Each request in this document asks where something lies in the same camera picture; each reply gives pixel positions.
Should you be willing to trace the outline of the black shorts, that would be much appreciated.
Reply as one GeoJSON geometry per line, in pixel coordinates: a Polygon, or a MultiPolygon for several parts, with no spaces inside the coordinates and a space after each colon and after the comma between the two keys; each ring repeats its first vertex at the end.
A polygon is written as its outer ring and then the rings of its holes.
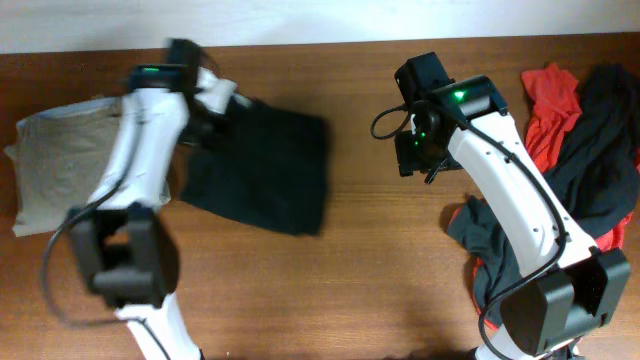
{"type": "Polygon", "coordinates": [[[327,121],[237,100],[225,117],[230,134],[212,150],[192,153],[180,199],[270,231],[319,234],[328,195],[327,121]]]}

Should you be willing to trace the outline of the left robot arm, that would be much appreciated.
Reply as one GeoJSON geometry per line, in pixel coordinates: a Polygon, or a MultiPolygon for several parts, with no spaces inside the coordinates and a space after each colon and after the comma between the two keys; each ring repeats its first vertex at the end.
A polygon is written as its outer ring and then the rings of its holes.
{"type": "Polygon", "coordinates": [[[157,212],[178,145],[211,149],[230,131],[236,85],[202,66],[196,43],[173,39],[162,64],[136,66],[102,179],[67,232],[86,288],[113,309],[147,359],[200,359],[176,289],[179,254],[157,212]]]}

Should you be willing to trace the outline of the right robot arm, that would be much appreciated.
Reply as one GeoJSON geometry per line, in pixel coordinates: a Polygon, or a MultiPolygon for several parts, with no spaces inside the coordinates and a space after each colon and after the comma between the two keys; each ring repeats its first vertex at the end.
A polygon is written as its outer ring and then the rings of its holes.
{"type": "Polygon", "coordinates": [[[393,134],[401,176],[465,170],[514,251],[521,280],[489,300],[503,321],[471,359],[543,359],[608,325],[631,267],[602,252],[563,207],[527,154],[506,101],[486,76],[457,82],[437,55],[410,58],[394,74],[407,116],[393,134]]]}

